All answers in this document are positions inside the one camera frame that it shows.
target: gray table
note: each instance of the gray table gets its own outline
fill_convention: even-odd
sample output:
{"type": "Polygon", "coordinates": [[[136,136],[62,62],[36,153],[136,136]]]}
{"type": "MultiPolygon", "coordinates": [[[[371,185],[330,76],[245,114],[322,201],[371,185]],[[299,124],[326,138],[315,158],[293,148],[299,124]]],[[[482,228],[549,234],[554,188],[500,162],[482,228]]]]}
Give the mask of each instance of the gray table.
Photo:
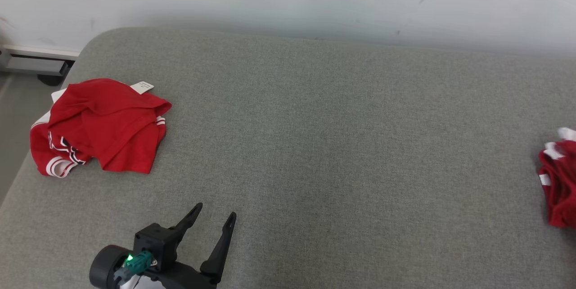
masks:
{"type": "Polygon", "coordinates": [[[197,202],[198,267],[230,211],[220,288],[574,288],[537,152],[576,126],[572,61],[126,28],[66,83],[150,82],[173,103],[150,175],[40,176],[0,208],[6,288],[89,288],[92,258],[197,202]]]}

